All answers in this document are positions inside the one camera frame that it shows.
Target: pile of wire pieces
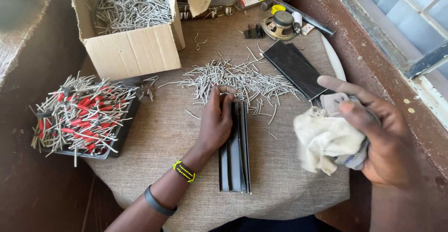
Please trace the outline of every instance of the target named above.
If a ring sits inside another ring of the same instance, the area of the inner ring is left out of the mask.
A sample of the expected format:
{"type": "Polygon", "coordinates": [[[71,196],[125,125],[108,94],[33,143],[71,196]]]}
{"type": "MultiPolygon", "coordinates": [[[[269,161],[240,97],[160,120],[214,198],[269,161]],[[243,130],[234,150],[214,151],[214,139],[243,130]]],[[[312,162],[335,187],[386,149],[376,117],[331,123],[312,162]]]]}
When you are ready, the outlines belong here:
{"type": "Polygon", "coordinates": [[[172,20],[168,0],[99,0],[96,17],[106,24],[101,34],[126,32],[172,20]]]}
{"type": "Polygon", "coordinates": [[[217,62],[213,60],[203,67],[193,66],[194,69],[192,71],[184,74],[184,76],[188,76],[187,78],[171,83],[179,83],[178,86],[193,86],[195,88],[195,93],[193,94],[194,99],[202,100],[202,102],[195,102],[193,104],[199,103],[204,105],[208,101],[208,96],[213,86],[232,86],[238,90],[237,97],[246,102],[247,113],[253,110],[253,115],[271,116],[271,120],[268,123],[271,124],[277,112],[277,106],[280,106],[279,96],[291,93],[300,100],[297,93],[302,94],[281,74],[261,74],[255,66],[255,63],[264,57],[257,59],[252,51],[250,53],[255,60],[249,61],[250,55],[247,61],[240,65],[230,64],[230,59],[224,62],[221,59],[217,62]],[[274,108],[272,114],[261,113],[261,109],[264,106],[263,102],[267,102],[274,108]]]}
{"type": "Polygon", "coordinates": [[[123,126],[126,108],[135,98],[135,90],[111,84],[107,80],[95,83],[94,75],[87,77],[70,76],[58,91],[48,93],[50,97],[40,105],[36,104],[38,123],[34,130],[31,146],[42,152],[42,147],[74,151],[77,166],[77,153],[92,156],[103,155],[117,141],[118,126],[123,126]]]}

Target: cloth rag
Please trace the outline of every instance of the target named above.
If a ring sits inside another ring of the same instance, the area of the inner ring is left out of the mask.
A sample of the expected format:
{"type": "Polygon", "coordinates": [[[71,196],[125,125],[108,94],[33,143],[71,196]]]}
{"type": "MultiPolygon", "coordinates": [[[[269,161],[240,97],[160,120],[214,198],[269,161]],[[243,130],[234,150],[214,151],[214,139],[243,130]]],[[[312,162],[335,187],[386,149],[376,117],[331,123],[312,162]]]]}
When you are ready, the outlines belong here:
{"type": "MultiPolygon", "coordinates": [[[[295,117],[294,131],[303,169],[309,172],[321,169],[328,175],[336,170],[335,163],[362,169],[370,142],[339,114],[339,103],[343,101],[361,104],[356,97],[341,92],[321,95],[322,109],[311,107],[295,117]]],[[[366,111],[379,121],[372,111],[367,108],[366,111]]]]}

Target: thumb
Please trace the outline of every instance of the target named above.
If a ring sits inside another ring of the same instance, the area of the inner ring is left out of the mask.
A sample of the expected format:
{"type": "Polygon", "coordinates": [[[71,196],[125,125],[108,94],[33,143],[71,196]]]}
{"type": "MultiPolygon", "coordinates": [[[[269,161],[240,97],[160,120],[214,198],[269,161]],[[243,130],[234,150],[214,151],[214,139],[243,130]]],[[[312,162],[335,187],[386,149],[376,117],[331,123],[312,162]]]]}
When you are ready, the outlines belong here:
{"type": "Polygon", "coordinates": [[[232,121],[232,101],[235,98],[234,95],[229,94],[224,98],[223,101],[223,110],[221,114],[222,120],[230,120],[232,121]]]}
{"type": "Polygon", "coordinates": [[[361,104],[342,102],[339,104],[339,112],[351,126],[363,132],[372,144],[383,146],[389,142],[389,133],[361,104]]]}

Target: hammer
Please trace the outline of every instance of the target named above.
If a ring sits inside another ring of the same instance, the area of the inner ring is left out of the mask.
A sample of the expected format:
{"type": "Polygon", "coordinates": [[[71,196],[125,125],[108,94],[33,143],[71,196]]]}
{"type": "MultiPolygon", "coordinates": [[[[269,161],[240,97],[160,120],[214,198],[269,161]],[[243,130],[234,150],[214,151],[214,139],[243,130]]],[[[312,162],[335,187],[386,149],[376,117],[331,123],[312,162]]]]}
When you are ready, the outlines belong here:
{"type": "Polygon", "coordinates": [[[261,10],[266,11],[268,8],[270,8],[272,5],[281,5],[284,6],[286,8],[287,11],[293,13],[293,12],[299,12],[300,15],[302,15],[302,19],[313,25],[314,27],[316,27],[317,29],[319,29],[321,32],[329,35],[329,36],[333,36],[333,34],[335,34],[335,31],[328,28],[326,25],[320,23],[319,21],[317,21],[316,19],[306,15],[305,13],[297,10],[296,8],[294,8],[293,6],[290,6],[289,4],[285,3],[283,0],[265,0],[262,4],[261,4],[261,10]]]}

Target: right hand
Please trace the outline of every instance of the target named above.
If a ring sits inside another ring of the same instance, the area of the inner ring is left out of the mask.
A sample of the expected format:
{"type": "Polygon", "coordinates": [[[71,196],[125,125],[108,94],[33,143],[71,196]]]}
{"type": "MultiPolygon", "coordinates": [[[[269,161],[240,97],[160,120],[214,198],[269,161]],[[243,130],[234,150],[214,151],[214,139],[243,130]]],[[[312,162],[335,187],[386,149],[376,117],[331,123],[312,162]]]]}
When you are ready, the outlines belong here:
{"type": "Polygon", "coordinates": [[[339,106],[347,122],[371,142],[362,172],[373,185],[407,189],[420,181],[413,135],[400,110],[360,86],[324,75],[317,82],[335,92],[356,96],[381,121],[380,125],[361,105],[343,102],[339,106]]]}

